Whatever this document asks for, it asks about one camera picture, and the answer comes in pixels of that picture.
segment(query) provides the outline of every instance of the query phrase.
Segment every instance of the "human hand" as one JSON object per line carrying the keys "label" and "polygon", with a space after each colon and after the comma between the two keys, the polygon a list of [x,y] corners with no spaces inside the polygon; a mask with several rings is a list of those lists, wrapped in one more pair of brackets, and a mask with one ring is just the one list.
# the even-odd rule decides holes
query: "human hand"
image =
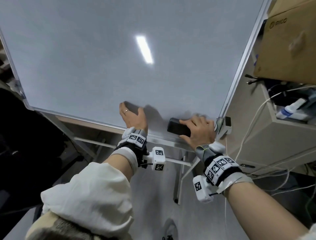
{"label": "human hand", "polygon": [[122,116],[127,128],[135,127],[136,129],[144,129],[148,133],[148,125],[143,108],[138,108],[138,115],[136,115],[128,110],[125,103],[120,103],[119,114]]}
{"label": "human hand", "polygon": [[215,141],[214,121],[194,115],[189,120],[180,120],[179,122],[191,130],[191,137],[185,135],[180,135],[179,137],[186,141],[193,150],[197,146],[210,144]]}

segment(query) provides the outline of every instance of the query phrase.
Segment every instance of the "shoe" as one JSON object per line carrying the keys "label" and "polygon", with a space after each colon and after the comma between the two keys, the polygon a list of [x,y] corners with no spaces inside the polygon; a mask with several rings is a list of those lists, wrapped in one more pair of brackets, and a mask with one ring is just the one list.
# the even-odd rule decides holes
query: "shoe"
{"label": "shoe", "polygon": [[164,225],[164,237],[162,240],[178,240],[177,226],[172,219],[167,219]]}

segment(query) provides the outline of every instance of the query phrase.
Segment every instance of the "cardboard box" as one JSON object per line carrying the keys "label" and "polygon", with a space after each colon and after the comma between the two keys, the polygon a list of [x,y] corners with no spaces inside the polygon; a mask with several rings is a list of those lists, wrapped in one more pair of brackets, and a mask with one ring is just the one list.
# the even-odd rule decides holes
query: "cardboard box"
{"label": "cardboard box", "polygon": [[257,77],[316,84],[316,0],[278,0],[264,28]]}

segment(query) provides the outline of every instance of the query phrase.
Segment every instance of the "whiteboard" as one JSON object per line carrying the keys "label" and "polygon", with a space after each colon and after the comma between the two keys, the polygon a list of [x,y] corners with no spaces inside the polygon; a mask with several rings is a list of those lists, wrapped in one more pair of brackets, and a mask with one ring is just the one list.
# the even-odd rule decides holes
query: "whiteboard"
{"label": "whiteboard", "polygon": [[1,0],[0,28],[34,109],[123,129],[128,101],[172,140],[171,117],[220,115],[266,2]]}

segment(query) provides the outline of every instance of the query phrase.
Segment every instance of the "black eraser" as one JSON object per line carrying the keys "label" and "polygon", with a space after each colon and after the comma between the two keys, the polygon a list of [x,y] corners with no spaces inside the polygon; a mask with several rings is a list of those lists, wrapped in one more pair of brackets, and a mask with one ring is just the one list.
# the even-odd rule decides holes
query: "black eraser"
{"label": "black eraser", "polygon": [[177,135],[191,136],[190,129],[186,125],[181,124],[179,119],[174,117],[169,120],[167,131]]}

